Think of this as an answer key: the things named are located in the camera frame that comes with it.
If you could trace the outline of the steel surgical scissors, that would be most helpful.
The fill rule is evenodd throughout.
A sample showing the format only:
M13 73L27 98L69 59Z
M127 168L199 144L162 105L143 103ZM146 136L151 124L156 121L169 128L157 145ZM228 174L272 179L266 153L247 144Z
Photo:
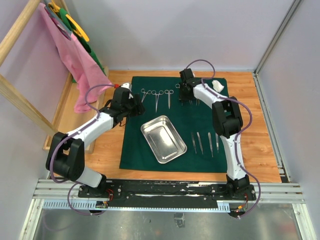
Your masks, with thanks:
M167 95L167 104L168 104L168 109L171 108L171 95L174 93L174 90L172 89L166 89L164 93Z

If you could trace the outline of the steel forceps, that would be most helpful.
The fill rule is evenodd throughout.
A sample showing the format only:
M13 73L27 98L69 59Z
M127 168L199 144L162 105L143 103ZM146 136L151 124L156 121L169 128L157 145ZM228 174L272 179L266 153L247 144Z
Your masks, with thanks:
M159 98L160 98L160 96L162 96L164 94L164 91L163 90L159 90L159 91L152 90L151 94L155 96L155 112L157 112L158 111Z
M146 96L152 93L151 90L145 90L144 88L142 88L140 92L142 93L142 99L141 99L142 103L144 102Z

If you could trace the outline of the white gauze roll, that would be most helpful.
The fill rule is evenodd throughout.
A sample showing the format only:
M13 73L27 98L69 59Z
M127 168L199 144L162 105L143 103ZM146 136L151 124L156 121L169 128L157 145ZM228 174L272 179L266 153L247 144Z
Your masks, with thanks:
M222 85L218 80L213 80L212 86L213 86L213 89L218 93L221 93L222 90L225 88L225 86Z

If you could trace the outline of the steel instrument tray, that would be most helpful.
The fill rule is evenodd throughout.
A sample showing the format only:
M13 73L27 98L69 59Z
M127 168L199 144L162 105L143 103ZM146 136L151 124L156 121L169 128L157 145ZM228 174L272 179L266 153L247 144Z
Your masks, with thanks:
M165 115L142 124L140 130L157 162L162 165L182 156L188 150L182 137Z

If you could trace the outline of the dark green surgical cloth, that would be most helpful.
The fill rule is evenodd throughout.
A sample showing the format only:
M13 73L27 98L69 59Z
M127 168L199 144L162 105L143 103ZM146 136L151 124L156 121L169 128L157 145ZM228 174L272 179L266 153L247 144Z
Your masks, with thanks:
M203 102L195 101L192 105L179 100L179 77L134 76L132 92L143 97L141 89L160 90L164 94L159 97L157 112L155 111L155 96L148 94L143 106L145 113L129 118L125 124L124 139L119 167L121 169L157 172L195 172L195 173L225 173L227 171L226 155L222 141L219 141L219 153L216 149L216 136L213 128L212 110ZM168 96L165 90L174 90L171 95L171 106L168 109ZM160 164L157 162L150 146L141 132L141 126L159 116L167 116L187 146L187 152L173 161ZM194 134L197 154L193 148L191 132ZM197 137L199 132L203 146L203 155ZM208 132L211 133L213 158L211 156Z

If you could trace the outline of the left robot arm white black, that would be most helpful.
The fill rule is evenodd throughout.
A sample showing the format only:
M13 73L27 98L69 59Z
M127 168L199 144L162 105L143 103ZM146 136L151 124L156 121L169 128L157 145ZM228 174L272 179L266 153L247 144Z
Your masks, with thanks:
M72 181L89 187L96 198L109 192L105 175L85 166L85 149L123 119L144 114L139 94L133 94L130 83L115 87L113 98L96 111L82 126L68 133L57 132L53 137L45 167L51 179L61 184Z

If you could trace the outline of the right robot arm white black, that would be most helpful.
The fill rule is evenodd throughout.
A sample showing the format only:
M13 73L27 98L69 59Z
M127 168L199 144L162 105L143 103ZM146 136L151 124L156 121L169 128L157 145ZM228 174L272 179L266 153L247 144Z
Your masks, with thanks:
M200 100L211 108L213 128L222 141L227 162L226 193L230 199L238 200L250 186L241 149L243 119L239 102L235 97L222 95L202 79L194 77L190 68L180 71L179 75L179 99Z

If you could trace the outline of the pink cloth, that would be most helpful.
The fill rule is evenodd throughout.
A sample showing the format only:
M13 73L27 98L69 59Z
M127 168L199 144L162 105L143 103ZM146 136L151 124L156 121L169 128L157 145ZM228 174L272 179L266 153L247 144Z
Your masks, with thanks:
M76 35L72 33L68 39L59 31L47 14L45 6L44 3L40 3L38 9L57 47L61 61L77 82L79 96L74 105L74 112L77 114L89 112L91 108L87 102L95 102L112 83L87 53Z

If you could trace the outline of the green garment on hanger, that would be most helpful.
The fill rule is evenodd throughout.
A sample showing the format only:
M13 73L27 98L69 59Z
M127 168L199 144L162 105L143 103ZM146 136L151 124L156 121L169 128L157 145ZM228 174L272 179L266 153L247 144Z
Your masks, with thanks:
M81 45L84 47L84 49L87 51L87 53L92 57L92 59L96 62L96 64L100 67L101 71L103 72L104 75L106 75L105 70L103 66L101 65L100 61L98 60L98 57L96 56L96 53L92 50L90 47L89 43L85 41L85 39L82 36L79 36L75 30L76 26L67 18L68 12L64 8L59 9L59 14L58 14L62 20L62 22L67 26L69 30L71 30Z

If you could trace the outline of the grey hanger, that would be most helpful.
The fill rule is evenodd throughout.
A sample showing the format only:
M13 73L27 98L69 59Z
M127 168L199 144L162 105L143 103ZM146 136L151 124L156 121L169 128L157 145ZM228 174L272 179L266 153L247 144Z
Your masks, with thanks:
M45 3L44 7L45 11L49 15L50 19L53 23L57 26L59 31L67 38L70 39L71 37L71 30L63 23L61 18L53 11L53 9L49 6L48 3Z

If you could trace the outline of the yellow hanger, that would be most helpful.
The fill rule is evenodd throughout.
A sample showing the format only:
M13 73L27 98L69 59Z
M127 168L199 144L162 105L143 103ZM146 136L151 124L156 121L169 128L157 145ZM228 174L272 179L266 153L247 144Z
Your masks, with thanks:
M81 39L83 39L85 42L89 42L90 38L88 37L88 35L85 33L85 31L81 28L81 26L70 16L70 14L68 13L68 11L63 8L60 7L57 3L55 3L54 0L50 0L47 3L47 6L56 14L61 14L62 11L65 11L65 17L67 19L67 22L70 24L70 28L71 31L77 35L78 37L80 37Z

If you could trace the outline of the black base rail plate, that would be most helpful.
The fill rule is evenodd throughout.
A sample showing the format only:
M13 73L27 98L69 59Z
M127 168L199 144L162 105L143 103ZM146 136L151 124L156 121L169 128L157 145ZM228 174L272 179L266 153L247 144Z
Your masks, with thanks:
M208 209L216 208L218 201L255 201L253 185L233 189L230 183L164 180L109 179L102 189L81 185L80 198L111 198L111 207Z

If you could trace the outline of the wooden rack frame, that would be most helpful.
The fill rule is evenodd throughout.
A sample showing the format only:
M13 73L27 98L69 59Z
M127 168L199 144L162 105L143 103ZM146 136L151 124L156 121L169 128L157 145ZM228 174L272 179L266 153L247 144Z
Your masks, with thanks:
M1 75L48 121L55 115L68 70L42 13L35 9L0 66ZM47 134L4 96L0 97L0 152L37 154Z

